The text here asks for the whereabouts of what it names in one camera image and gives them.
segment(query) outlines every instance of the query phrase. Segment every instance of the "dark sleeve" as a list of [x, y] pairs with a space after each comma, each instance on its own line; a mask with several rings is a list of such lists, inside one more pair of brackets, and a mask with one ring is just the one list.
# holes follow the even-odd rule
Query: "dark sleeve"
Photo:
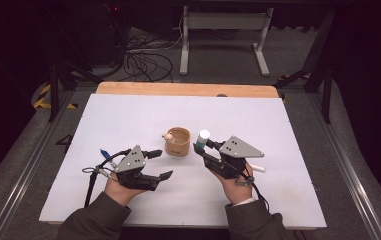
[[263, 201], [225, 206], [232, 240], [284, 240], [289, 239], [283, 217], [271, 215]]
[[62, 223], [56, 239], [117, 240], [130, 213], [131, 209], [102, 192], [88, 207], [75, 211]]

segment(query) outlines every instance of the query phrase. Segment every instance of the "gray floor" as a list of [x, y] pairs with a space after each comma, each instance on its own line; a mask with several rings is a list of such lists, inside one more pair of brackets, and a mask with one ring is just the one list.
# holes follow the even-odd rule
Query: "gray floor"
[[[174, 82], [270, 85], [276, 82], [278, 76], [290, 75], [300, 70], [315, 34], [315, 31], [302, 33], [298, 29], [269, 31], [263, 52], [271, 72], [270, 77], [261, 76], [251, 50], [251, 43], [259, 36], [258, 32], [241, 31], [232, 41], [219, 40], [207, 34], [194, 35], [191, 39], [189, 71], [186, 76], [179, 75], [179, 46], [155, 53], [168, 56], [174, 63]], [[126, 76], [121, 70], [107, 80], [115, 81]], [[327, 228], [304, 231], [306, 238], [375, 239], [371, 237], [354, 202], [338, 167], [332, 144], [322, 127], [322, 119], [312, 105], [312, 99], [320, 99], [321, 94], [305, 94], [301, 88], [304, 82], [305, 80], [297, 80], [280, 92], [286, 95], [286, 110], [312, 181], [318, 188], [318, 199], [328, 225]], [[0, 165], [0, 213], [28, 162], [31, 160], [38, 164], [38, 168], [28, 176], [29, 185], [22, 189], [24, 195], [19, 197], [19, 204], [10, 210], [12, 218], [7, 218], [3, 225], [5, 228], [0, 232], [0, 239], [53, 239], [56, 236], [56, 226], [38, 221], [47, 191], [65, 155], [65, 146], [56, 145], [56, 142], [68, 134], [74, 134], [88, 97], [95, 89], [96, 84], [80, 82], [76, 91], [70, 94], [70, 103], [77, 103], [78, 108], [63, 111], [55, 126], [47, 123], [49, 109], [37, 109], [33, 119], [12, 146]], [[331, 128], [344, 154], [350, 159], [381, 223], [381, 187], [359, 151], [336, 85], [333, 85], [332, 92], [331, 121]], [[48, 128], [52, 135], [47, 139], [46, 147], [36, 152]]]

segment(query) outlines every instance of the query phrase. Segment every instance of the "yellow and black tape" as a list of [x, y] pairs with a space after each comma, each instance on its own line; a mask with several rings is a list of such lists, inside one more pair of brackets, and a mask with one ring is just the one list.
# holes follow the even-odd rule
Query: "yellow and black tape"
[[[44, 103], [44, 98], [50, 90], [50, 83], [47, 82], [46, 85], [41, 90], [40, 95], [34, 103], [34, 108], [52, 108], [52, 105], [49, 103]], [[78, 108], [78, 103], [70, 103], [67, 108]]]

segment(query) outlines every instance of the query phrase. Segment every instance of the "white table surface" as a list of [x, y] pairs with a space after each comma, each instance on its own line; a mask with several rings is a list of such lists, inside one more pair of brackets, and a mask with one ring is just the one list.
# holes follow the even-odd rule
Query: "white table surface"
[[[235, 135], [258, 148], [265, 157], [247, 160], [266, 169], [265, 173], [255, 172], [254, 177], [270, 212], [280, 212], [286, 228], [326, 227], [281, 99], [110, 94], [90, 97], [40, 221], [60, 223], [83, 207], [90, 174], [81, 170], [104, 160], [100, 149], [111, 155], [137, 144], [143, 151], [164, 150], [162, 134], [172, 127], [188, 129], [192, 143], [200, 130], [208, 129], [213, 141], [226, 141]], [[185, 157], [169, 156], [164, 151], [162, 156], [146, 161], [142, 171], [146, 175], [174, 173], [156, 191], [133, 199], [129, 205], [133, 212], [125, 225], [228, 225], [224, 210], [228, 200], [221, 184], [190, 147]], [[205, 150], [219, 157], [217, 151]], [[92, 201], [105, 183], [106, 178], [99, 175]]]

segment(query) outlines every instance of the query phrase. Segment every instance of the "person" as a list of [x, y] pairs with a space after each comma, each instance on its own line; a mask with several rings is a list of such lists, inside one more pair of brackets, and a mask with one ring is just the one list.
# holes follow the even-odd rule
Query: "person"
[[[252, 176], [249, 164], [247, 171]], [[232, 240], [289, 239], [281, 214], [271, 215], [264, 201], [255, 200], [252, 186], [236, 185], [235, 179], [212, 173], [230, 201], [225, 211]], [[111, 176], [118, 180], [116, 174]], [[143, 192], [145, 190], [128, 189], [108, 179], [104, 191], [88, 207], [75, 211], [62, 223], [56, 239], [119, 239], [122, 225], [131, 213], [128, 203]]]

